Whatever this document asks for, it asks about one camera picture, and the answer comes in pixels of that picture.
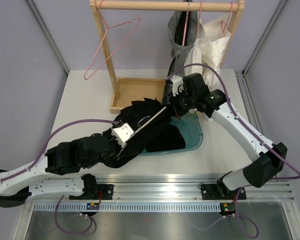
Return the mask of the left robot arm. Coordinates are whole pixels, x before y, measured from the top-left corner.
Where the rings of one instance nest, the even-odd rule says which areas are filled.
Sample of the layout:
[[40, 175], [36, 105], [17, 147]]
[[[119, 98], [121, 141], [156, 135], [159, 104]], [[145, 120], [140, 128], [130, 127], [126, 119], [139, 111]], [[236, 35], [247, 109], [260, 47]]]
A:
[[113, 135], [95, 133], [50, 148], [22, 170], [0, 169], [0, 207], [13, 208], [35, 197], [68, 195], [71, 200], [108, 199], [109, 187], [86, 173], [78, 178], [58, 179], [90, 169], [99, 163], [112, 164], [122, 147]]

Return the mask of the black skirt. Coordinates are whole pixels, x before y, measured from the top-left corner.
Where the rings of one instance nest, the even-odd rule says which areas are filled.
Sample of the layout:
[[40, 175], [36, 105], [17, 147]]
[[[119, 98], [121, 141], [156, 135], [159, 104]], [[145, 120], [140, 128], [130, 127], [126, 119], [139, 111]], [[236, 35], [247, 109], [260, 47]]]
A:
[[186, 142], [181, 135], [179, 129], [169, 124], [146, 146], [146, 150], [150, 153], [180, 150], [186, 147]]

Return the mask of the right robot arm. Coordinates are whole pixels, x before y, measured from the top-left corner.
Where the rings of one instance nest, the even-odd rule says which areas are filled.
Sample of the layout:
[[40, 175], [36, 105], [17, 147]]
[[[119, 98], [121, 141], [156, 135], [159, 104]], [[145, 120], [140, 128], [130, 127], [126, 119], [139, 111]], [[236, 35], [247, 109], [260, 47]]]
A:
[[209, 90], [200, 73], [181, 77], [173, 75], [168, 83], [172, 87], [169, 103], [176, 114], [182, 116], [190, 110], [203, 113], [222, 126], [242, 147], [251, 163], [231, 171], [216, 182], [220, 197], [229, 198], [240, 187], [262, 187], [284, 167], [287, 147], [275, 144], [258, 132], [220, 90]]

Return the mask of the black dress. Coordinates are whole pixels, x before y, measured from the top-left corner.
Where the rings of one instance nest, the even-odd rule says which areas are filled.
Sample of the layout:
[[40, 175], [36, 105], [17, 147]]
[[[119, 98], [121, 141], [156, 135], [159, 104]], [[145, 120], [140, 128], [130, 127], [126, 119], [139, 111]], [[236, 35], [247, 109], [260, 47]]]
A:
[[[163, 107], [166, 109], [139, 133], [134, 134], [123, 148], [118, 144], [111, 133], [113, 128], [128, 123], [135, 132]], [[127, 164], [140, 155], [147, 144], [169, 125], [173, 114], [174, 110], [170, 105], [162, 105], [156, 99], [145, 98], [144, 100], [132, 101], [131, 105], [122, 109], [114, 119], [119, 123], [102, 133], [109, 140], [109, 148], [102, 155], [101, 162], [114, 169]]]

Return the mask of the white wooden hanger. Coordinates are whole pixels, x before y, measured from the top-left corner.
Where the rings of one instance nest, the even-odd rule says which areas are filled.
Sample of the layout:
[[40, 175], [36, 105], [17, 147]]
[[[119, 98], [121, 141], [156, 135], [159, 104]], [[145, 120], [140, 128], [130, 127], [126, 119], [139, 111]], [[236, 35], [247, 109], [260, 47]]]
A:
[[148, 124], [150, 124], [156, 117], [158, 117], [167, 107], [164, 106], [160, 111], [158, 111], [152, 118], [150, 118], [145, 124], [143, 124], [141, 127], [139, 127], [134, 134], [136, 135], [141, 130], [143, 130]]

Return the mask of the grey dress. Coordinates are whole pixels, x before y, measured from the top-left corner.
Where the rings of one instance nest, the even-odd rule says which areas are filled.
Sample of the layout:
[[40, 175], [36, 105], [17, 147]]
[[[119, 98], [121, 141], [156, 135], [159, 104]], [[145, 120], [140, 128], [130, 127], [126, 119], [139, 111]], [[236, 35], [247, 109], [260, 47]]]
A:
[[175, 11], [172, 14], [167, 25], [167, 35], [172, 46], [172, 62], [168, 69], [168, 76], [184, 66], [197, 37], [197, 25], [196, 11]]

